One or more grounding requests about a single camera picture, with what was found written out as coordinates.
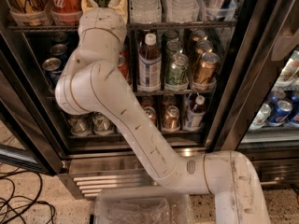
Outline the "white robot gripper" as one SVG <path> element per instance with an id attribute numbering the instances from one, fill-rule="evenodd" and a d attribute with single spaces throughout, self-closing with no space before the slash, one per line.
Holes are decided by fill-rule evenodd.
<path id="1" fill-rule="evenodd" d="M 127 33 L 128 0 L 110 0 L 109 8 L 98 8 L 94 0 L 81 0 L 78 45 L 82 48 L 121 48 Z"/>

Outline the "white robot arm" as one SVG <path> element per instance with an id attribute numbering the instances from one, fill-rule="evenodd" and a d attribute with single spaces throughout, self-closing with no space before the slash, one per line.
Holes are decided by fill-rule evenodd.
<path id="1" fill-rule="evenodd" d="M 217 224 L 271 224 L 259 177 L 236 151 L 181 157 L 170 147 L 118 68 L 126 37 L 127 0 L 97 7 L 81 0 L 78 47 L 55 89 L 60 108 L 72 115 L 100 112 L 119 129 L 143 167 L 160 186 L 215 197 Z"/>

